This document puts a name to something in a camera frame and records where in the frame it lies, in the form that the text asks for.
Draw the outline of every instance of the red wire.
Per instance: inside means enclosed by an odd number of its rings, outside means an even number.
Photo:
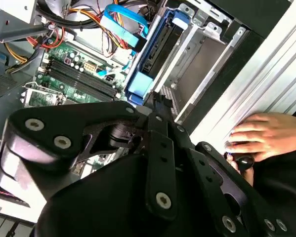
[[[52,43],[51,45],[45,45],[45,44],[43,44],[41,46],[41,48],[49,48],[49,49],[51,49],[51,48],[58,47],[63,42],[63,40],[64,40],[64,33],[65,33],[64,27],[62,27],[62,36],[61,36],[60,42],[58,42],[58,40],[59,40],[58,31],[56,31],[56,33],[57,33],[56,41],[54,43]],[[36,45],[38,43],[37,40],[35,40],[32,37],[27,37],[26,39],[28,40],[29,43],[31,43],[33,45]]]

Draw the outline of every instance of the hole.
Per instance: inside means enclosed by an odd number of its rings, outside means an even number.
[[[39,124],[36,123],[36,122],[31,122],[31,123],[30,123],[30,126],[32,126],[32,127],[39,127]]]
[[[67,142],[64,141],[64,140],[62,140],[62,139],[59,140],[59,143],[60,143],[61,145],[66,145],[66,144],[67,144]]]
[[[165,157],[161,157],[161,160],[166,163],[168,161],[168,159],[166,159]]]
[[[230,194],[224,194],[227,203],[230,206],[230,209],[232,211],[232,213],[235,216],[240,216],[241,210],[240,210],[240,205],[237,203],[237,201],[234,199],[233,196],[231,196]]]
[[[160,201],[163,203],[163,204],[167,204],[167,199],[165,197],[160,197]]]

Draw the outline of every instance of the finger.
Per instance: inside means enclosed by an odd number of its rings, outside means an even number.
[[[245,122],[232,130],[232,133],[236,132],[250,132],[250,131],[265,131],[267,129],[266,122]]]
[[[230,154],[227,155],[227,161],[233,161],[232,155],[230,155]]]
[[[254,180],[254,170],[253,168],[247,169],[243,173],[244,179],[251,185],[253,186],[253,180]]]
[[[271,152],[260,152],[253,155],[255,162],[263,161],[267,158],[274,156]]]
[[[226,147],[229,153],[259,153],[265,152],[265,146],[261,142],[250,142]]]
[[[263,132],[236,132],[230,135],[228,142],[264,142]]]
[[[255,115],[251,115],[251,116],[247,117],[244,120],[244,122],[247,122],[247,121],[263,121],[263,122],[267,122],[267,121],[270,121],[270,117],[271,117],[271,114],[259,113],[259,114],[255,114]]]
[[[238,169],[237,163],[235,161],[232,161],[230,164],[240,174],[240,170]]]

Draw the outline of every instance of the green circuit board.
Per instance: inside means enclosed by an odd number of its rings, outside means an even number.
[[[25,103],[25,105],[40,107],[66,104],[68,102],[70,104],[101,102],[99,99],[88,95],[83,91],[77,90],[66,83],[46,75],[46,71],[43,70],[47,68],[48,62],[52,59],[69,65],[70,67],[75,67],[76,65],[83,67],[84,71],[82,73],[88,74],[92,76],[94,80],[100,80],[108,86],[115,88],[119,94],[118,100],[127,100],[123,92],[125,87],[124,81],[127,76],[124,72],[116,72],[113,75],[100,77],[96,73],[97,71],[109,70],[112,69],[113,66],[108,64],[105,60],[89,57],[82,52],[78,52],[75,48],[70,47],[66,43],[62,43],[59,47],[44,53],[42,62],[40,64],[40,70],[38,70],[36,74],[35,81],[38,85],[43,86],[44,88],[49,88],[51,90],[63,93],[66,100],[61,101],[56,99],[56,95],[54,93],[45,94],[31,91],[29,93],[30,100],[29,102]]]
[[[49,76],[43,76],[41,79],[36,79],[36,82],[52,90],[62,92],[67,97],[68,100],[74,101],[79,104],[100,102],[100,100],[90,95],[87,95]]]
[[[108,85],[114,84],[116,88],[120,91],[124,89],[124,81],[127,76],[124,72],[118,72],[114,75],[104,77],[100,77],[96,74],[97,70],[102,71],[113,68],[112,65],[108,64],[100,58],[91,58],[86,54],[76,51],[72,47],[68,46],[66,43],[62,43],[59,47],[50,50],[48,54],[50,58],[55,58],[60,62],[65,62],[65,60],[67,60],[68,65],[73,63],[74,65],[84,66],[84,72],[86,74],[91,75],[92,77],[99,79]]]

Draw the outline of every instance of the motherboard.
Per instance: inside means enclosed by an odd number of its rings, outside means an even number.
[[[44,53],[33,82],[25,85],[24,105],[40,107],[127,100],[124,95],[126,76],[105,60],[62,43]]]

